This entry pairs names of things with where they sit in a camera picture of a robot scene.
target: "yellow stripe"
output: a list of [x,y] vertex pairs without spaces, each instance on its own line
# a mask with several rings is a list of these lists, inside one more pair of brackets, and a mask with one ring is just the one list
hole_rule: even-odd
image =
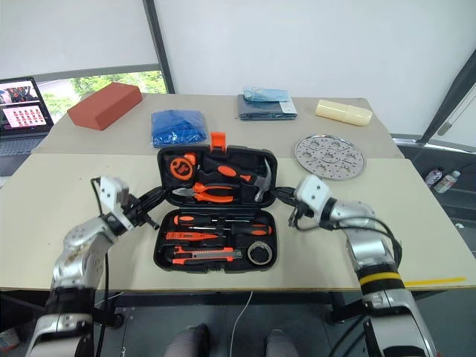
[[465,277],[450,277],[448,279],[433,279],[433,280],[412,280],[412,281],[405,281],[405,286],[457,283],[459,281],[465,281],[465,280],[466,280]]
[[359,280],[360,285],[364,285],[367,283],[371,283],[376,280],[384,280],[384,279],[398,279],[401,280],[402,278],[400,277],[399,273],[375,273],[371,275],[367,275],[366,277],[363,277],[362,279]]

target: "person's knee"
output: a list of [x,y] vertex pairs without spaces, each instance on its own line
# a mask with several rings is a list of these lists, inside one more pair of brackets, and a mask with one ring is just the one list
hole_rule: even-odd
[[299,353],[286,333],[274,329],[266,339],[266,357],[299,357]]
[[191,327],[177,334],[167,346],[164,357],[208,356],[206,326]]

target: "green trees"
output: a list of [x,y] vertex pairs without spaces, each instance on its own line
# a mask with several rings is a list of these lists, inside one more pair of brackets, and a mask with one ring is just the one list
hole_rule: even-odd
[[72,78],[70,81],[79,96],[88,91],[98,91],[111,82],[133,84],[146,93],[167,93],[160,71],[107,74],[104,76]]
[[70,97],[57,97],[53,93],[44,93],[43,100],[50,112],[50,115],[56,117],[66,113],[76,102]]

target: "pliers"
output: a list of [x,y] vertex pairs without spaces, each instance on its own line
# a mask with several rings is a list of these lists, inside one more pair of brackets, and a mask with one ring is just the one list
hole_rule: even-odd
[[215,203],[229,203],[234,200],[233,196],[215,196],[207,193],[209,190],[233,190],[234,187],[220,184],[201,184],[196,182],[192,188],[177,188],[172,191],[173,194],[185,197],[193,197],[197,201],[209,201]]

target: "tabletop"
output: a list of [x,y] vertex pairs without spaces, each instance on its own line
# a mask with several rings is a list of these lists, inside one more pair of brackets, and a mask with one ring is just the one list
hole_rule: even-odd
[[[281,158],[293,157],[295,144],[315,134],[342,137],[367,158],[403,158],[375,113],[366,126],[317,117],[318,98],[292,98],[298,117],[276,121],[240,120],[237,96],[143,94],[143,98],[103,131],[76,126],[66,114],[34,152],[156,155],[158,150],[152,147],[150,138],[151,114],[166,109],[195,109],[205,116],[209,132],[226,132],[228,144],[269,149]],[[371,109],[363,98],[326,99]]]
[[[295,187],[307,172],[278,158],[277,186]],[[117,176],[136,196],[160,185],[155,156],[33,154],[0,190],[0,287],[49,289],[65,234],[97,215],[89,179]],[[476,260],[443,209],[406,159],[370,158],[365,171],[347,181],[326,181],[333,196],[362,200],[392,229],[403,247],[400,267],[412,289],[476,286]],[[151,211],[158,222],[174,209]],[[277,262],[268,271],[189,274],[164,271],[152,253],[157,232],[144,225],[110,249],[109,288],[118,291],[357,290],[358,281],[342,232],[299,232],[288,227],[292,208],[276,201]]]

